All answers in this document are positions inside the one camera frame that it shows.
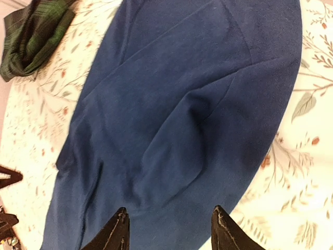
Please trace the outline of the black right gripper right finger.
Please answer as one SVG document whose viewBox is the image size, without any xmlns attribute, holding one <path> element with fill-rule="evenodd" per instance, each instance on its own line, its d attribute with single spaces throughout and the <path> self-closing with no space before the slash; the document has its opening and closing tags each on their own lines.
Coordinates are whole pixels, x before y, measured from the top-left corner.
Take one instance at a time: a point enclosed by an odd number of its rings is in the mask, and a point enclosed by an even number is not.
<svg viewBox="0 0 333 250">
<path fill-rule="evenodd" d="M 211 217 L 211 245 L 213 250 L 264 250 L 220 205 L 215 206 Z"/>
</svg>

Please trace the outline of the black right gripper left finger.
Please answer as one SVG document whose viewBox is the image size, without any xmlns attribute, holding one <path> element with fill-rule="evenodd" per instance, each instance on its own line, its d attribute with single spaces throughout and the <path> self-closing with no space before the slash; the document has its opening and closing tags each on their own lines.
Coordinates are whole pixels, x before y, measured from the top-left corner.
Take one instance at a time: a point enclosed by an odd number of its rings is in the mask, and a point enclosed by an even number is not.
<svg viewBox="0 0 333 250">
<path fill-rule="evenodd" d="M 121 207 L 82 250 L 129 250 L 130 218 Z"/>
</svg>

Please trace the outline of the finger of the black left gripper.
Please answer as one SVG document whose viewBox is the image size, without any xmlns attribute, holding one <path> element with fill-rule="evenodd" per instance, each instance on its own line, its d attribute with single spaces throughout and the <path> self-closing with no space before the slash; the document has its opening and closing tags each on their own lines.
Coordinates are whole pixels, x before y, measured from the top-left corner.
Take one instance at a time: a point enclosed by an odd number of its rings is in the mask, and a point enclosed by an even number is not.
<svg viewBox="0 0 333 250">
<path fill-rule="evenodd" d="M 23 179 L 23 175 L 20 172 L 8 169 L 6 167 L 0 166 L 1 173 L 9 175 L 7 179 L 1 179 L 0 189 L 5 188 L 9 185 L 15 184 Z"/>
<path fill-rule="evenodd" d="M 5 232 L 11 229 L 14 225 L 16 225 L 19 222 L 16 215 L 7 214 L 3 212 L 0 214 L 0 219 L 1 219 L 1 232 Z"/>
</svg>

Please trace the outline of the navy blue t-shirt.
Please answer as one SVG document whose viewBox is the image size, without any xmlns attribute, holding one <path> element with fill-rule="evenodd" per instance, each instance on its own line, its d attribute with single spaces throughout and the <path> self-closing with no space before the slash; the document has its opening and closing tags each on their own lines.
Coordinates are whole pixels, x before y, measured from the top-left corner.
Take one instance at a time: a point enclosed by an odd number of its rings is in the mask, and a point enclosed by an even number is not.
<svg viewBox="0 0 333 250">
<path fill-rule="evenodd" d="M 123 1 L 56 162 L 42 249 L 81 249 L 130 215 L 131 249 L 199 249 L 285 113 L 299 1 Z"/>
</svg>

